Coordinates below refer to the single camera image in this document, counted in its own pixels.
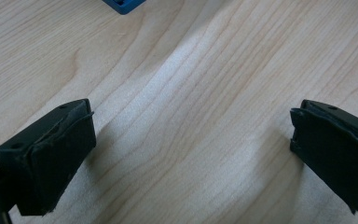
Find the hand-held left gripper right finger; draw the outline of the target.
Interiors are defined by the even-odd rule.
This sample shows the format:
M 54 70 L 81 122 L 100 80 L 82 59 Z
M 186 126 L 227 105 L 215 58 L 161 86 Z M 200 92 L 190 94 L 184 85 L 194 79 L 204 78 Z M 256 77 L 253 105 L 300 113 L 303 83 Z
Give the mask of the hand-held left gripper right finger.
M 358 118 L 311 100 L 291 109 L 290 117 L 290 150 L 358 213 Z

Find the blue plastic file rack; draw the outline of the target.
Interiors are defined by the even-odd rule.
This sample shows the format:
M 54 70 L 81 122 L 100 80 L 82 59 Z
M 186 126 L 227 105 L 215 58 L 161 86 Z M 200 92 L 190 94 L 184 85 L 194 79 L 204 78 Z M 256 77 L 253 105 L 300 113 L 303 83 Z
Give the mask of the blue plastic file rack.
M 140 6 L 145 0 L 103 0 L 120 15 L 126 15 Z

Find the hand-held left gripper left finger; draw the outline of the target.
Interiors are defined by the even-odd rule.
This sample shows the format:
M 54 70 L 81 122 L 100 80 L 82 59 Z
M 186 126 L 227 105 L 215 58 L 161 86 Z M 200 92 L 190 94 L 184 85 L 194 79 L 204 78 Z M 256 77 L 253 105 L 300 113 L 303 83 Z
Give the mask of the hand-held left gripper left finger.
M 23 216 L 55 209 L 96 146 L 90 101 L 60 105 L 0 146 L 0 205 Z

